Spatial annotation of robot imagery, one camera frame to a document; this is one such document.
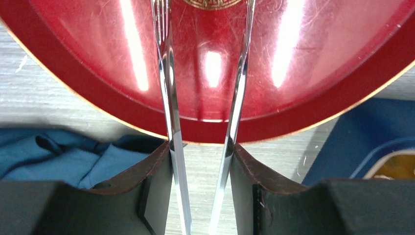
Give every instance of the white scratch mark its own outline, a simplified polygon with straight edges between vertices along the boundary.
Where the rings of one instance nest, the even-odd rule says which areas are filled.
[[[23,57],[22,61],[20,62],[19,67],[16,69],[16,71],[15,71],[14,73],[17,73],[17,72],[19,72],[20,70],[22,70],[23,65],[25,65],[25,64],[26,64],[26,62],[27,62],[27,55],[25,55],[25,56]]]

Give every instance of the silver fork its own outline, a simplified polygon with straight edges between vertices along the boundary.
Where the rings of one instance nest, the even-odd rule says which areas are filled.
[[[174,79],[171,0],[151,0],[151,10],[153,12],[154,32],[159,57],[160,87],[163,97],[182,233],[189,235],[192,219],[190,214],[189,192],[187,189],[186,166],[184,164],[179,106],[177,103],[176,83]]]
[[[231,105],[228,129],[225,136],[225,146],[222,153],[222,161],[219,170],[218,183],[216,186],[215,199],[213,201],[212,214],[210,216],[209,233],[216,234],[219,223],[219,215],[222,208],[223,198],[225,195],[226,182],[228,180],[229,170],[232,163],[236,136],[238,134],[238,125],[241,119],[242,104],[248,73],[249,46],[251,43],[251,30],[254,19],[255,0],[247,0],[247,20],[242,41],[241,53],[239,55],[238,70],[236,73],[235,90]]]

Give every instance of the gray wooden surface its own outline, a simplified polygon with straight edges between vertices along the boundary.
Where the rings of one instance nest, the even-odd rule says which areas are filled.
[[[378,97],[415,100],[412,69]],[[336,120],[278,140],[244,145],[259,161],[300,182]],[[0,27],[0,127],[65,128],[100,141],[136,133],[89,106],[43,71]],[[193,234],[207,234],[222,147],[184,148]],[[166,234],[181,234],[172,187]],[[218,234],[236,234],[230,182],[227,185]]]

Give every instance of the red plate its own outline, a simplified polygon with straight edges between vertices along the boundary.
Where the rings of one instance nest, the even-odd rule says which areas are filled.
[[[413,0],[257,0],[240,142],[321,123],[415,60]],[[173,0],[185,141],[222,143],[246,5]],[[150,0],[2,0],[18,40],[90,103],[165,136]]]

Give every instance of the blue napkin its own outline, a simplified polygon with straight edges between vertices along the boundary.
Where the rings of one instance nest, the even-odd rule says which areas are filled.
[[[148,136],[98,143],[64,130],[0,129],[0,179],[56,180],[92,188],[139,163],[162,143]]]

